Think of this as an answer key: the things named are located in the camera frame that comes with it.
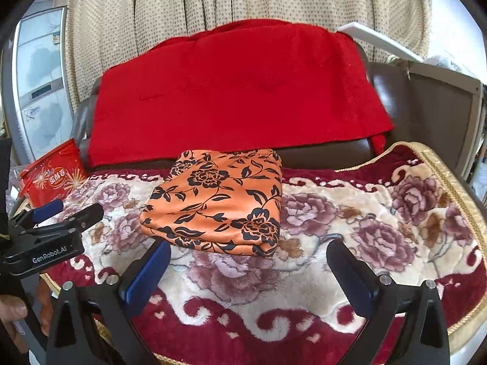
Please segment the person left hand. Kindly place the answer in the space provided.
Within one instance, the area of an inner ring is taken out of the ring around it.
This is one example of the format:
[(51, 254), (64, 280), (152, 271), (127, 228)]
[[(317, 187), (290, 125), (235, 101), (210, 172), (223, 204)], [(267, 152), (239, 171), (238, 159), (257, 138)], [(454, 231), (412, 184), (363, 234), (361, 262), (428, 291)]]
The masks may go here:
[(18, 340), (21, 337), (13, 322), (25, 318), (27, 314), (28, 311), (22, 299), (12, 295), (0, 296), (1, 322), (13, 341)]

